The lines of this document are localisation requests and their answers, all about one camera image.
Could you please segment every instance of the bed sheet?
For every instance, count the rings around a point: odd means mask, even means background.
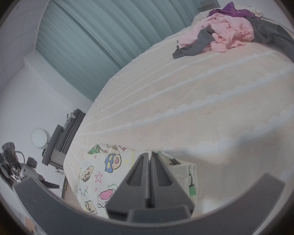
[[[153,45],[102,89],[64,161],[73,190],[83,156],[98,143],[196,163],[198,201],[230,200],[265,172],[281,178],[291,170],[294,64],[257,43],[173,59],[189,29]]]

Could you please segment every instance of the curtain fold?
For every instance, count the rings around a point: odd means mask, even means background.
[[[131,60],[191,25],[201,1],[51,0],[36,49],[94,101],[106,82]]]

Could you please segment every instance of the gray sofa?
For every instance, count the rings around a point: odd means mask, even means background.
[[[86,114],[76,109],[73,115],[75,118],[71,118],[65,129],[60,125],[55,128],[47,148],[43,150],[43,164],[63,169],[65,156]]]

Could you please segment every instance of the cable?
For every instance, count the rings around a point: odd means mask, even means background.
[[[20,152],[20,151],[15,151],[15,152],[18,152],[18,153],[20,153],[20,154],[22,154],[22,155],[23,155],[24,164],[25,164],[25,157],[24,157],[24,154],[23,154],[22,152]]]

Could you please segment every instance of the dark gray clothing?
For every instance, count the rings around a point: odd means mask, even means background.
[[[179,49],[177,46],[176,51],[173,53],[173,58],[179,58],[184,56],[195,56],[203,51],[203,49],[214,41],[212,33],[215,33],[213,29],[207,27],[202,29],[199,34],[198,38],[195,43],[192,45],[188,45]]]
[[[281,25],[254,17],[245,17],[253,26],[253,42],[269,44],[280,48],[294,63],[294,39]]]

